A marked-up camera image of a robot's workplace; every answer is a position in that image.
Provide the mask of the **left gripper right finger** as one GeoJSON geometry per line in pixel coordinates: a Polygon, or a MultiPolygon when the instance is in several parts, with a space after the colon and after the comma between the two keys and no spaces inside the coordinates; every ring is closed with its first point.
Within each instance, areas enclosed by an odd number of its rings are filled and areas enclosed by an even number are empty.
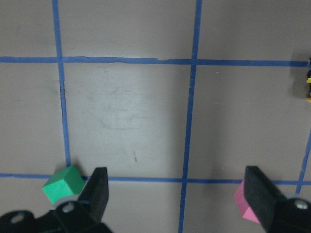
{"type": "Polygon", "coordinates": [[[287,201],[258,166],[245,168],[243,194],[263,228],[272,227],[277,204],[287,201]]]}

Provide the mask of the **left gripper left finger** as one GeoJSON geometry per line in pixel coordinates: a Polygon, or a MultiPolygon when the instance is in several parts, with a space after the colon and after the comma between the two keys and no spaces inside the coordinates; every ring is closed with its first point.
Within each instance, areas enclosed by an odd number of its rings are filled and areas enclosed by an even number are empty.
{"type": "Polygon", "coordinates": [[[94,169],[78,197],[78,202],[95,221],[102,221],[108,203],[108,173],[106,167],[94,169]]]}

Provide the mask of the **green cube near left arm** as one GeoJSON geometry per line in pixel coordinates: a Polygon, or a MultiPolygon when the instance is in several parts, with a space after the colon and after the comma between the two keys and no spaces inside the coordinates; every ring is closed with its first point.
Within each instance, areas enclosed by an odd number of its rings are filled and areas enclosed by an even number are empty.
{"type": "Polygon", "coordinates": [[[80,194],[85,183],[76,166],[69,166],[54,173],[42,190],[50,203],[55,204],[62,198],[80,194]]]}

